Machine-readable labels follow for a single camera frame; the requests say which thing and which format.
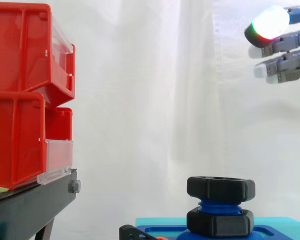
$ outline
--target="blue screw thread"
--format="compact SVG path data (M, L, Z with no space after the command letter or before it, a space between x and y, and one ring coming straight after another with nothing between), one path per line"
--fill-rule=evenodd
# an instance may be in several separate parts
M242 208L240 204L230 204L224 201L202 200L199 202L201 206L198 211L212 215L241 215Z

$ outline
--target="fingertip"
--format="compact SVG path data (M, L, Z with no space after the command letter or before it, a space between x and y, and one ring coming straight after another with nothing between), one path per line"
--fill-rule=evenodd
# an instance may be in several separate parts
M254 67L254 76L258 79L267 78L267 66L264 63L256 65Z
M249 57L251 59L260 59L262 58L262 50L256 46L250 46L248 50Z
M268 84L278 84L279 81L278 81L278 75L275 74L273 76L269 76L269 77L266 77L265 78L265 81L268 83Z

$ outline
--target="blue platform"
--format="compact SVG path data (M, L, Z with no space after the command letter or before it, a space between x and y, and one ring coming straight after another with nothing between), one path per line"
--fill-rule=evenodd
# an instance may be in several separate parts
M154 237L175 240L186 229L186 222L185 217L137 218L135 226ZM265 240L300 240L300 222L288 217L255 217L254 225ZM274 236L267 234L267 226L269 233L272 232Z

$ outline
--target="black metal bracket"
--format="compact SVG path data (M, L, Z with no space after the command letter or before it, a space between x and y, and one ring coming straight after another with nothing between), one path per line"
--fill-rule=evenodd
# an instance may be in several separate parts
M158 240L132 225L123 225L119 228L119 240Z
M0 240L36 240L50 238L53 219L76 198L69 184L77 180L77 171L47 185L0 193Z

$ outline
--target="robotic hand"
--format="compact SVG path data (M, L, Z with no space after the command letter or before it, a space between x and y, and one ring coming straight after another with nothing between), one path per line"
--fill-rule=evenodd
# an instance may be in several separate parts
M273 6L262 12L245 30L246 39L253 45L249 49L251 58L286 52L256 65L256 78L265 78L269 84L300 79L300 49L295 50L300 47L300 31L282 35L289 24L296 23L300 23L300 6Z

